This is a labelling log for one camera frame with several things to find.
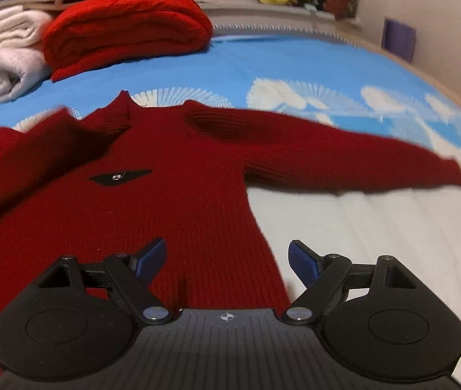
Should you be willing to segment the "blue white patterned bed sheet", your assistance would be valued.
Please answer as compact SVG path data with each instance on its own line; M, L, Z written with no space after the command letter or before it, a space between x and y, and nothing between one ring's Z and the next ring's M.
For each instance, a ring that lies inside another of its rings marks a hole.
M221 108L271 110L341 129L395 137L461 165L461 108L446 93L389 57L332 43L247 31L213 38L207 51L124 62L0 104L0 126L27 129L44 111L67 106L76 117L127 90L146 108L193 99ZM385 195L300 195L249 191L292 298L304 289L290 270L289 242L354 262L391 254L461 319L461 188ZM454 373L461 382L461 360Z

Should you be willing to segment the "purple wall panel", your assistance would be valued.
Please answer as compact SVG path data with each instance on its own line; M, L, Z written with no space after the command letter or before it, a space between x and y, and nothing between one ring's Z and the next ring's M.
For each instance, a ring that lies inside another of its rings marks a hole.
M406 62L412 62L416 29L395 19L385 19L381 47Z

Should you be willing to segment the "bright red folded sweater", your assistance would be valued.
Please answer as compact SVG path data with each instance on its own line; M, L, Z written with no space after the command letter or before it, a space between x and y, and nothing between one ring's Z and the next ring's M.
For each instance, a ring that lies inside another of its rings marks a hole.
M193 0L87 0L51 22L42 45L57 82L129 59L195 53L212 36Z

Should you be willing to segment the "white folded blanket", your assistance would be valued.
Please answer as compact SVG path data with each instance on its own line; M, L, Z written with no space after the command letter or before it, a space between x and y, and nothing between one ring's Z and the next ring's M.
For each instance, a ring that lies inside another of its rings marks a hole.
M53 17L21 5L0 9L0 103L16 99L50 74L42 38Z

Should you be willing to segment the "dark red knit sweater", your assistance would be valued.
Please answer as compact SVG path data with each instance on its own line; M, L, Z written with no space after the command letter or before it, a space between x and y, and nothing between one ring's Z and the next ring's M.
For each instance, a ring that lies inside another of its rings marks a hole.
M65 109L0 128L0 311L58 257L99 262L167 245L152 292L170 309L289 304L246 186L314 192L461 186L453 159L284 114L127 92L82 120Z

